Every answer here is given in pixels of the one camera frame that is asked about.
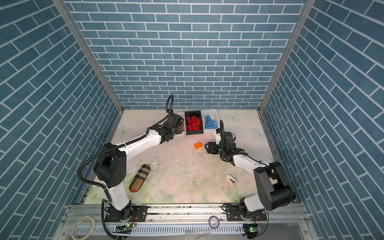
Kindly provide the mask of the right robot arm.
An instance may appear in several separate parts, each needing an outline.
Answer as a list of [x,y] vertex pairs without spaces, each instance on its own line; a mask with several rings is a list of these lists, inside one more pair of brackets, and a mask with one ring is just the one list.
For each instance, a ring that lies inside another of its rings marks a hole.
[[216,140],[205,144],[207,153],[219,155],[220,159],[253,175],[257,192],[240,200],[239,208],[244,217],[259,210],[272,211],[291,203],[296,194],[287,174],[279,162],[264,162],[249,156],[237,148],[231,132],[216,129]]

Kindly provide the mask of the long red lego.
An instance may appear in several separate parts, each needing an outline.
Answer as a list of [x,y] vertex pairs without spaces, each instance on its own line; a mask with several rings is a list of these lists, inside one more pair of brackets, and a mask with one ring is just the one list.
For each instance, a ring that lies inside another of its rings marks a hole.
[[197,118],[195,116],[193,116],[191,119],[192,119],[193,125],[197,125],[198,124],[198,120],[197,120]]

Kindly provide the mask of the red lego diagonal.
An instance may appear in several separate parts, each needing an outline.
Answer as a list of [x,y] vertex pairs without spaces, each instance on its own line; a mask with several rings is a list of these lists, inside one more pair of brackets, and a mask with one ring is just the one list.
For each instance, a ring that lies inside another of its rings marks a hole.
[[201,119],[199,117],[196,117],[196,126],[197,127],[201,126]]

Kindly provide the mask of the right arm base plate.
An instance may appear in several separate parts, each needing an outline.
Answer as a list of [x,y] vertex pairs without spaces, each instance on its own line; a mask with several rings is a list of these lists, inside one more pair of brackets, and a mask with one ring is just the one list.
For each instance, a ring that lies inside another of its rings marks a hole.
[[229,222],[240,222],[240,221],[251,221],[251,222],[262,222],[267,220],[267,213],[265,210],[257,210],[253,214],[244,215],[239,205],[233,204],[222,204],[222,210],[226,214],[227,221]]

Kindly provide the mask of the blue lego bottom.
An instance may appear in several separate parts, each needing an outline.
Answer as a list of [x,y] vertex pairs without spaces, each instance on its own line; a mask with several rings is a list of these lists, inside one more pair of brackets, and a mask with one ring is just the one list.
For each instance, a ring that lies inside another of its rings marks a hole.
[[212,120],[212,126],[213,126],[213,128],[217,128],[218,127],[216,120]]

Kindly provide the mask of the blue lego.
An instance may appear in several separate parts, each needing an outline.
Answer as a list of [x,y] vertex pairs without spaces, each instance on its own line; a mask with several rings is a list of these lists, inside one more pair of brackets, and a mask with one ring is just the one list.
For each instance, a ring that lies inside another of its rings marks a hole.
[[216,120],[212,120],[212,126],[213,126],[213,128],[217,128],[218,127]]
[[211,124],[212,123],[212,119],[209,115],[205,116],[205,120],[206,120],[206,124]]
[[208,130],[208,129],[216,129],[216,128],[213,128],[211,123],[211,124],[205,124],[205,129]]

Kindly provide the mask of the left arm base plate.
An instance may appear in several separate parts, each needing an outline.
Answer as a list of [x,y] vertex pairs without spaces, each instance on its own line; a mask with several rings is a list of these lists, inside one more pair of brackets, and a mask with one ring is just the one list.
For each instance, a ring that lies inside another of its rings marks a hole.
[[104,212],[106,213],[105,221],[106,222],[145,222],[148,206],[127,206],[121,211],[116,210],[114,207],[104,207]]

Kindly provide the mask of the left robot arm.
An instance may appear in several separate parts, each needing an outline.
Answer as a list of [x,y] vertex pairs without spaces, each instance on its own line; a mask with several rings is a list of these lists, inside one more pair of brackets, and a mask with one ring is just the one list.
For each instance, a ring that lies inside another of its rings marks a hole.
[[107,143],[103,146],[101,155],[96,157],[94,172],[108,201],[117,211],[122,211],[131,202],[123,184],[128,161],[151,147],[172,140],[183,121],[181,116],[170,113],[162,125],[147,128],[140,137],[119,145]]

